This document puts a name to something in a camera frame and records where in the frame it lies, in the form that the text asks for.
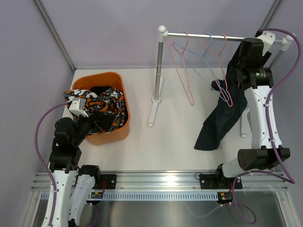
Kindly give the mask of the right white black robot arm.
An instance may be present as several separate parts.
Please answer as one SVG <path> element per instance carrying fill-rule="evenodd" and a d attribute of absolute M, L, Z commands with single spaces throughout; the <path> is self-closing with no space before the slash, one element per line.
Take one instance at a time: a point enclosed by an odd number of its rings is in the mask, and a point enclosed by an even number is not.
<path fill-rule="evenodd" d="M 221 188 L 239 174 L 268 170 L 290 157 L 290 149 L 282 146 L 276 131 L 273 101 L 268 97 L 274 81 L 271 69 L 264 67 L 271 55 L 264 51 L 266 46 L 258 38 L 244 38 L 240 44 L 236 75 L 250 111 L 252 142 L 250 149 L 240 149 L 237 158 L 218 166 L 214 182 Z"/>

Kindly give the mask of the dark navy shorts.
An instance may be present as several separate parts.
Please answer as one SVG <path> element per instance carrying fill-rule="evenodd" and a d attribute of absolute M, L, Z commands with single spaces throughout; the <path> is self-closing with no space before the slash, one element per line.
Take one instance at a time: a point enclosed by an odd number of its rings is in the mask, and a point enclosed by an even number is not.
<path fill-rule="evenodd" d="M 236 66 L 239 63 L 240 48 L 238 47 L 227 66 L 226 81 L 223 88 L 228 88 L 233 105 L 229 107 L 226 102 L 219 99 L 216 108 L 203 123 L 194 149 L 212 151 L 218 149 L 221 140 L 232 129 L 246 109 L 247 100 L 244 92 L 238 89 Z"/>

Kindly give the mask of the pink wire hanger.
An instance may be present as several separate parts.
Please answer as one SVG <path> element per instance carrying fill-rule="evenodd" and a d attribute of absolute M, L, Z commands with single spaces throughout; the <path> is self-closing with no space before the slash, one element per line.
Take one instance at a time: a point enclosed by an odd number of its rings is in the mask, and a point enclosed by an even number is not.
<path fill-rule="evenodd" d="M 165 38 L 165 41 L 166 41 L 166 44 L 167 44 L 167 47 L 168 47 L 169 55 L 171 57 L 173 66 L 176 70 L 178 79 L 181 83 L 181 86 L 182 86 L 184 92 L 185 92 L 187 100 L 188 100 L 188 102 L 191 106 L 194 106 L 195 100 L 194 100 L 193 93 L 191 91 L 190 79 L 189 79 L 188 71 L 187 71 L 187 63 L 186 63 L 186 60 L 185 60 L 185 50 L 186 50 L 187 45 L 188 45 L 188 35 L 187 35 L 186 32 L 184 34 L 186 35 L 185 46 L 177 45 L 168 36 L 167 36 L 167 38 Z"/>

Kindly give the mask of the orange grey camouflage shorts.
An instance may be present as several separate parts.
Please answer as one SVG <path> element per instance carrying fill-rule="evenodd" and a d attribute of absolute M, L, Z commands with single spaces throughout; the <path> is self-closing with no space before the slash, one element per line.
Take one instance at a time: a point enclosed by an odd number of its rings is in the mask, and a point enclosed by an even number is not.
<path fill-rule="evenodd" d="M 122 127 L 127 118 L 126 102 L 125 96 L 122 91 L 116 87 L 103 92 L 101 95 L 97 96 L 95 93 L 91 92 L 89 89 L 73 89 L 68 90 L 63 93 L 67 107 L 70 107 L 71 101 L 74 98 L 83 98 L 86 100 L 85 111 L 89 116 L 93 116 L 93 111 L 99 110 L 101 112 L 112 113 L 116 115 L 116 118 L 112 124 L 112 132 L 120 127 Z M 73 119 L 78 121 L 83 116 L 77 117 L 72 114 Z M 96 132 L 96 124 L 90 134 L 102 134 L 105 132 Z"/>

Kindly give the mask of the black shorts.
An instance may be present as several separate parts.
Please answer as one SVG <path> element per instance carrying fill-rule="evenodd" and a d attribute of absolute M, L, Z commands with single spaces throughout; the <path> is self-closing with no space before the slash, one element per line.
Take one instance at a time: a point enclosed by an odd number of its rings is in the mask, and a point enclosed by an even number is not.
<path fill-rule="evenodd" d="M 103 92 L 106 92 L 107 90 L 111 89 L 111 86 L 94 86 L 90 88 L 90 91 L 95 93 L 97 96 L 101 95 Z"/>

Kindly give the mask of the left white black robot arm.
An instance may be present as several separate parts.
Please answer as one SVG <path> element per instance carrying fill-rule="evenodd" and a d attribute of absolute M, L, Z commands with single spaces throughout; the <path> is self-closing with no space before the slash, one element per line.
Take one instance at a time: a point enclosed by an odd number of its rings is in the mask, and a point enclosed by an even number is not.
<path fill-rule="evenodd" d="M 50 194 L 42 223 L 44 227 L 77 227 L 88 199 L 102 199 L 106 189 L 115 189 L 116 175 L 102 174 L 95 165 L 78 167 L 80 144 L 110 116 L 93 112 L 74 121 L 55 123 L 52 152 L 46 171 L 51 178 Z"/>

